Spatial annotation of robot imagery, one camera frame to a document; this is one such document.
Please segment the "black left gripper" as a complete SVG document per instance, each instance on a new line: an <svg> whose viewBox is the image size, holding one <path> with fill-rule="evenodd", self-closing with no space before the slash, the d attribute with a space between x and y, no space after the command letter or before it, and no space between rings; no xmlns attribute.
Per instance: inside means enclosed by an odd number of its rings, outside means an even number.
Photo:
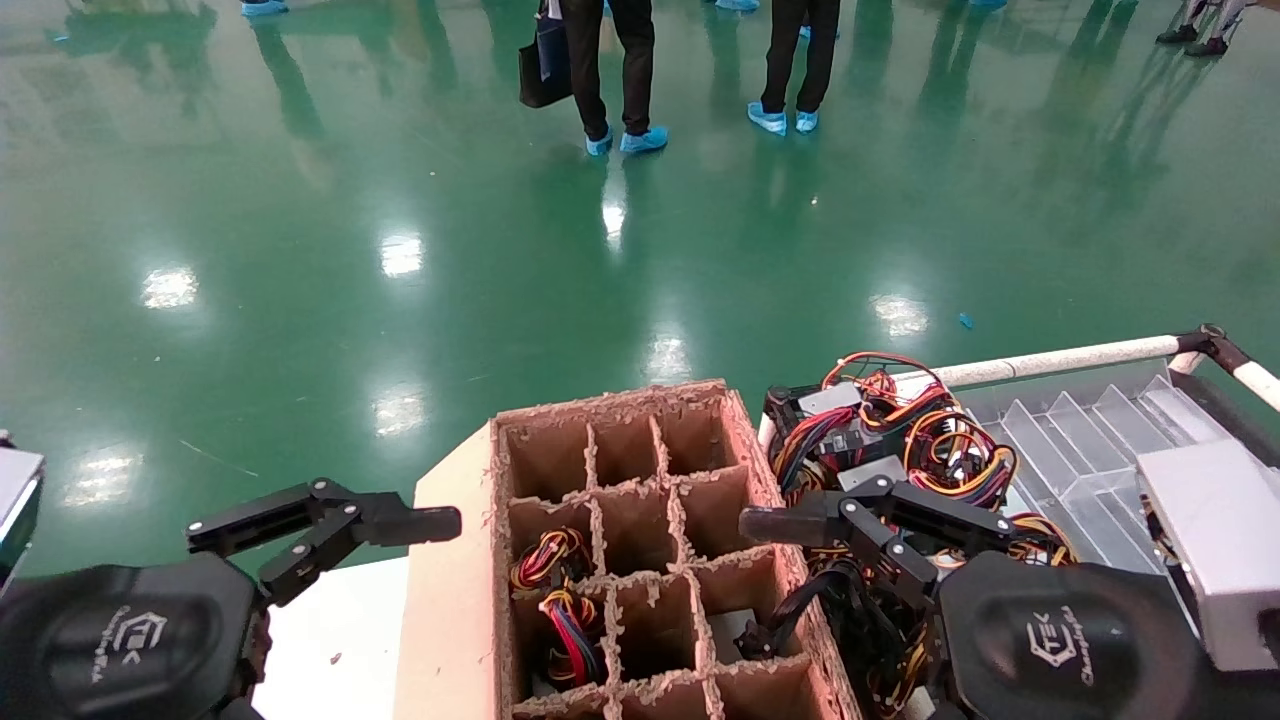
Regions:
<svg viewBox="0 0 1280 720"><path fill-rule="evenodd" d="M448 542L454 506L412 509L396 492L317 478L186 530L221 559L292 538L257 575L284 607L364 544ZM13 582L1 606L5 719L256 719L271 642L256 583L212 555L151 568L100 565Z"/></svg>

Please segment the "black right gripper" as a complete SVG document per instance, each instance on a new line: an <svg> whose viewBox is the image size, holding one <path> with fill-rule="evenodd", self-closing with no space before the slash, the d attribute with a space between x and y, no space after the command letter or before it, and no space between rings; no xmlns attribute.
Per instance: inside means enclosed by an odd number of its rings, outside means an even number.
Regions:
<svg viewBox="0 0 1280 720"><path fill-rule="evenodd" d="M1004 552L1012 523L909 482L874 477L788 509L749 506L741 536L808 548L842 544L876 584L914 609L933 603L936 565L901 530L966 556ZM849 591L849 571L819 571L739 635L744 660L780 656L820 597ZM1187 719L1204 662L1181 601L1161 575L1083 562L1029 565L987 552L943 579L934 597L937 678L970 719Z"/></svg>

